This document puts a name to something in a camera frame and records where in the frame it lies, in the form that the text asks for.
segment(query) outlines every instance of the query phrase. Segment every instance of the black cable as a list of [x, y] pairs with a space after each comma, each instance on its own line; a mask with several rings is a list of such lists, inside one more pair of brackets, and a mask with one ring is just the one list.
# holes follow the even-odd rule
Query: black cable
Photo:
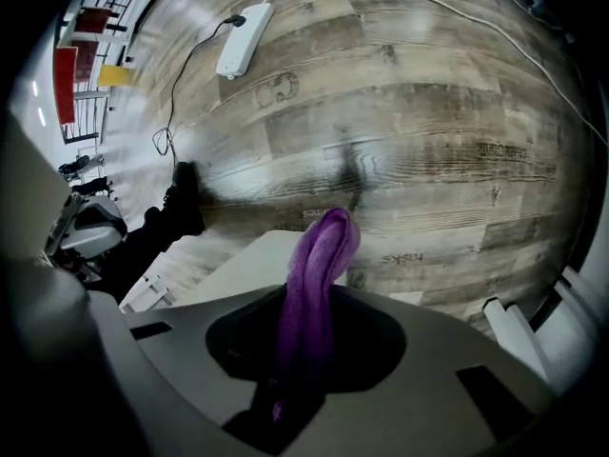
[[[201, 41], [194, 48], [192, 48], [192, 51], [188, 55], [186, 61], [184, 62], [184, 64], [182, 65], [182, 68], [180, 69], [180, 72], [178, 73], [178, 77], [173, 82], [173, 87], [171, 87], [171, 97], [170, 97], [171, 98], [171, 100], [170, 100], [171, 107], [169, 110], [169, 120], [167, 121], [167, 126], [163, 127], [162, 129], [158, 129], [156, 132], [154, 132], [152, 134], [152, 144], [156, 148], [156, 151], [162, 156], [166, 156], [167, 153], [171, 150], [171, 155], [173, 156], [173, 166], [174, 167], [177, 164], [178, 160], [177, 160], [177, 156], [175, 153], [175, 148], [173, 147], [173, 135], [174, 134], [172, 134], [171, 131], [169, 130], [169, 126], [171, 125], [171, 120], [173, 119], [173, 109], [175, 107], [175, 100], [173, 97], [173, 93], [175, 92], [175, 87], [177, 86], [178, 81], [180, 81], [180, 78], [182, 77], [182, 75], [184, 74], [184, 71], [187, 68], [188, 61], [192, 57], [192, 54], [194, 54], [195, 50], [197, 50], [203, 44], [206, 44], [211, 39], [213, 39], [216, 36], [216, 33], [218, 33], [218, 30], [220, 29], [220, 27], [223, 26], [224, 24], [232, 24], [235, 27], [240, 27], [245, 22], [246, 22], [246, 18], [243, 17], [242, 15], [231, 15], [227, 19], [223, 20], [220, 24], [218, 24], [218, 27], [216, 27], [215, 31], [212, 32], [211, 35], [207, 39]], [[160, 144], [161, 140], [163, 139], [163, 137], [165, 137], [165, 148], [163, 150], [161, 150], [161, 148], [159, 147], [159, 144]]]

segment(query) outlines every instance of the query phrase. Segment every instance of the black pants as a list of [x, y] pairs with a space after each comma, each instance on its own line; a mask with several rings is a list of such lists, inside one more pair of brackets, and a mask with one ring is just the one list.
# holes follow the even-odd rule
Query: black pants
[[106, 292], [120, 304], [157, 256], [181, 237], [175, 230], [175, 222], [164, 211], [148, 209], [144, 225], [109, 252], [102, 265], [102, 280], [87, 284], [87, 289]]
[[104, 176], [103, 178], [96, 178], [93, 181], [85, 183], [84, 185], [74, 185], [72, 187], [72, 191], [80, 193], [83, 196], [88, 196], [90, 194], [104, 190], [109, 190], [107, 176]]

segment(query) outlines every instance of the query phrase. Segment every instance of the railing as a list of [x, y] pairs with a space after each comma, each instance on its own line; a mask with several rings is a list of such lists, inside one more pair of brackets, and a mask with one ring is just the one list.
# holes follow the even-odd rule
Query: railing
[[[112, 9], [114, 12], [108, 20], [104, 34], [122, 35], [128, 32], [124, 21], [132, 2], [133, 0], [107, 0], [105, 4], [101, 5], [101, 0], [96, 0], [95, 7]], [[75, 123], [62, 126], [65, 144], [102, 137], [108, 109], [109, 87], [97, 87], [97, 78], [102, 65], [115, 65], [123, 61], [124, 49], [117, 44], [99, 43], [90, 80], [87, 83], [75, 84], [74, 92], [102, 92], [98, 94], [103, 96], [79, 99], [74, 102]]]

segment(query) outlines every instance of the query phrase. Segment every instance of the shoe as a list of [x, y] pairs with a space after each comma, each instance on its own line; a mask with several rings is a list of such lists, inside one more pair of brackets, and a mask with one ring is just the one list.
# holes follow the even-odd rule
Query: shoe
[[168, 217], [171, 231], [178, 239], [183, 235], [200, 235], [205, 230], [199, 210], [199, 181], [192, 163], [176, 165], [162, 213]]

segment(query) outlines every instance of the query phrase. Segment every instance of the purple towel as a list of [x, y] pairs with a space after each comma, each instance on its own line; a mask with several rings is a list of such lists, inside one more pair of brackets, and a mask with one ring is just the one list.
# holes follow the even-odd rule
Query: purple towel
[[[346, 270], [359, 244], [360, 231], [341, 208], [328, 211], [298, 243], [289, 264], [287, 295], [279, 319], [278, 382], [293, 375], [295, 367], [304, 371], [309, 388], [324, 377], [334, 349], [328, 290]], [[282, 405], [279, 401], [273, 408], [273, 419], [281, 417]]]

